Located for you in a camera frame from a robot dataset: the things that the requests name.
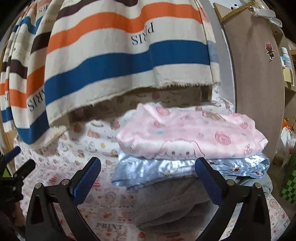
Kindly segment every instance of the silver bolt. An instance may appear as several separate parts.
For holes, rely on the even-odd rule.
[[[257,188],[261,188],[262,186],[261,186],[260,183],[255,183],[255,187],[257,187]]]
[[[64,179],[63,181],[62,181],[62,185],[64,185],[64,186],[66,186],[66,185],[68,185],[69,184],[69,179]]]
[[[233,186],[233,185],[235,184],[235,182],[234,182],[233,180],[231,180],[231,179],[228,179],[228,180],[226,181],[226,183],[227,183],[229,186]]]
[[[37,183],[36,185],[35,185],[35,188],[41,188],[41,186],[42,186],[42,184],[41,183]]]

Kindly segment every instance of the gray folded fabric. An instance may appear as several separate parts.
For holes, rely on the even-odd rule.
[[[255,182],[262,185],[268,196],[272,183],[266,174],[262,178],[224,176],[238,185],[252,186]],[[241,205],[237,205],[238,216]],[[214,205],[198,178],[168,180],[139,189],[135,205],[134,223],[142,231],[188,232],[204,229],[218,206]]]

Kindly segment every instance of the plastic bottle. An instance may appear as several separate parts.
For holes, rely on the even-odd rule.
[[[293,69],[292,69],[292,63],[291,63],[291,59],[290,59],[290,56],[289,56],[289,53],[288,53],[288,50],[286,48],[281,48],[281,51],[283,53],[283,57],[285,58],[284,59],[284,63],[285,65],[293,72]]]

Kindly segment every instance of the stack of folded clothes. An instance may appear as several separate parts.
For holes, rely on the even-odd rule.
[[[272,191],[269,159],[262,154],[268,141],[245,115],[139,104],[117,140],[120,164],[112,183],[138,191],[135,224],[143,231],[206,227],[218,207],[195,173],[199,157],[225,179],[259,182],[266,195]]]

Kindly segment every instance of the bed sheet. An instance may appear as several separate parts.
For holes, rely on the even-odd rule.
[[[108,117],[89,122],[74,123],[60,138],[48,147],[31,150],[23,142],[15,139],[15,145],[21,147],[21,153],[15,158],[16,169],[28,159],[36,162],[36,169],[24,180],[21,208],[26,216],[34,185],[38,182],[46,185],[58,184],[62,179],[71,178],[75,172],[82,169],[88,160],[96,156],[100,158],[102,170],[92,186],[85,202],[78,206],[82,216],[101,241],[193,241],[202,230],[190,233],[154,234],[140,232],[133,224],[133,211],[136,203],[136,193],[127,193],[125,187],[115,187],[111,184],[112,175],[118,164],[119,145],[116,134],[132,117],[138,102],[170,102],[181,103],[187,107],[200,100],[193,90],[160,91],[153,93],[126,95],[104,102],[100,106]],[[218,87],[213,89],[212,104],[188,107],[193,110],[208,110],[219,113],[233,111],[233,104],[218,96]],[[271,218],[272,240],[276,240],[289,224],[289,219],[270,195],[267,198]],[[73,238],[67,226],[59,205],[55,205],[60,222],[66,234]],[[235,224],[232,219],[221,238],[227,237]]]

